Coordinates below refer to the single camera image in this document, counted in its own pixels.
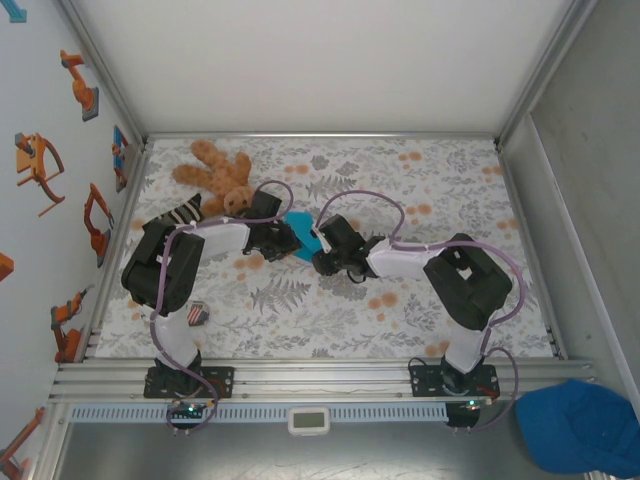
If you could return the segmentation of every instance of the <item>blue cap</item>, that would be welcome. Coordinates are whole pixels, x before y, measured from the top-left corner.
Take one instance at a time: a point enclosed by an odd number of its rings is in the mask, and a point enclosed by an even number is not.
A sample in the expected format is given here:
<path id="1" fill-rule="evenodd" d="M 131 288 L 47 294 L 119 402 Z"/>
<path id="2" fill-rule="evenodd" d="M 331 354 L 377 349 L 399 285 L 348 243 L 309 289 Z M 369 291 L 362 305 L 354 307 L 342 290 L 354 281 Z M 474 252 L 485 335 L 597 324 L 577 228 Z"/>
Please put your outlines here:
<path id="1" fill-rule="evenodd" d="M 640 423 L 631 403 L 607 388 L 569 380 L 524 395 L 516 414 L 529 453 L 543 470 L 640 475 Z"/>

